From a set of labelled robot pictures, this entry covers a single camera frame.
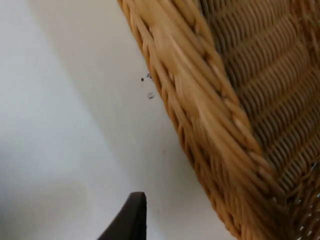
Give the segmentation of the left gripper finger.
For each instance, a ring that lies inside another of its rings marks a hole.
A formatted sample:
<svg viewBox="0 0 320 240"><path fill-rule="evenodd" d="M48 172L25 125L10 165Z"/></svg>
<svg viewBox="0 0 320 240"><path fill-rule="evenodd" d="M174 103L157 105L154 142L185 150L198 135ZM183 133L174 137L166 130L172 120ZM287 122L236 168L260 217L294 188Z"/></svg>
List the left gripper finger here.
<svg viewBox="0 0 320 240"><path fill-rule="evenodd" d="M144 192L132 192L98 240L146 240L147 198Z"/></svg>

